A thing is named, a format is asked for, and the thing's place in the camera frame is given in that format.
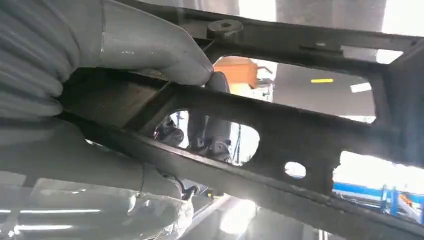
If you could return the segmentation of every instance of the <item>vehicle underside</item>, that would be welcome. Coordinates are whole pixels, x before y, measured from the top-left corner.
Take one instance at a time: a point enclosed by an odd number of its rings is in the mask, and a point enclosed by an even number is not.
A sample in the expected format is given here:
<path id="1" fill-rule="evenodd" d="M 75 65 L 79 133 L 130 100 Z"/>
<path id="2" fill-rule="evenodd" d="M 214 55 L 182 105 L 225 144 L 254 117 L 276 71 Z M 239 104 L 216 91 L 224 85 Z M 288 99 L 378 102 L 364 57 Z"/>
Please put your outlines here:
<path id="1" fill-rule="evenodd" d="M 424 167 L 424 38 L 133 0 L 4 0 L 0 10 L 0 170 L 25 175 L 22 186 L 43 178 L 184 200 L 170 175 L 346 239 L 424 238 L 415 222 L 332 193 L 343 151 Z M 403 55 L 381 64 L 347 58 L 342 46 Z M 360 76 L 372 87 L 376 120 L 229 94 L 213 68 L 224 56 Z M 178 111 L 210 116 L 206 125 L 189 123 L 206 131 L 187 149 L 168 118 Z M 226 160 L 228 122 L 260 137 L 242 166 Z M 287 162 L 302 164 L 306 176 L 287 175 Z"/>

